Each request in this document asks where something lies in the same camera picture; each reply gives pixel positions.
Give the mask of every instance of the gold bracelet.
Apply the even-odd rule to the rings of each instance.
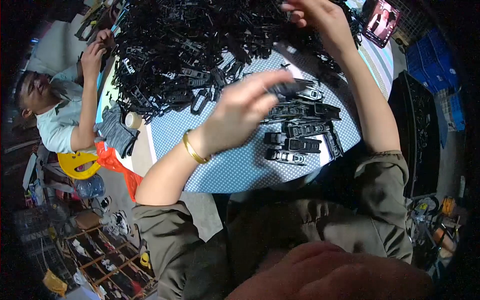
[[[183,134],[183,144],[185,145],[185,148],[187,148],[188,153],[197,161],[199,164],[206,164],[212,156],[208,156],[207,158],[201,158],[193,149],[192,145],[188,142],[188,132],[190,132],[191,129],[188,129],[184,134]]]

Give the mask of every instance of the woman's hand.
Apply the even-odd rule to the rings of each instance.
[[[315,27],[325,50],[336,61],[357,53],[347,19],[338,5],[329,0],[288,0],[281,8],[292,12],[290,18],[298,27]]]
[[[190,144],[200,157],[242,145],[278,102],[266,89],[293,81],[287,71],[262,72],[225,88],[212,115],[189,133]]]

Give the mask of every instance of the yellow bag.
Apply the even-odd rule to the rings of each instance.
[[[43,277],[43,284],[52,292],[59,294],[65,298],[65,292],[67,291],[67,284],[63,282],[60,278],[56,277],[55,274],[47,270],[45,277]]]

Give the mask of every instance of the phone screen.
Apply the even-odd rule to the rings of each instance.
[[[385,0],[377,0],[363,35],[380,48],[384,48],[400,20],[400,11]]]

